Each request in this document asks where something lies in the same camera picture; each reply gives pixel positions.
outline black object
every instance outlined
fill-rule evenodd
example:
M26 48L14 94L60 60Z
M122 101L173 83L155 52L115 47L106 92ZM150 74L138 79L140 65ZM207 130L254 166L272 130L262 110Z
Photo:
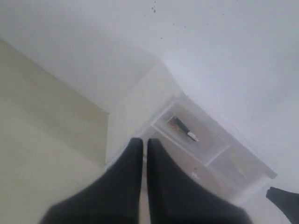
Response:
M190 179L160 141L148 142L147 183L152 224L250 224L246 212Z
M292 224L299 224L299 194L270 187L266 197L285 214Z
M52 206L40 224L137 224L142 157L142 140L132 139L99 180Z

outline floor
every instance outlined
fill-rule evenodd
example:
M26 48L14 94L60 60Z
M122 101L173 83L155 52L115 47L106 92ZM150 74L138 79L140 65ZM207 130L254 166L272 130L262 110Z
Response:
M0 41L0 223L38 223L103 172L108 114Z

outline white floor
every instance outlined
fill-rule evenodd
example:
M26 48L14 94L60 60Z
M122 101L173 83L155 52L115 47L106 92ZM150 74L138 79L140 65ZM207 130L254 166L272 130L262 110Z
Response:
M0 223L38 223L97 179L107 118L0 41Z

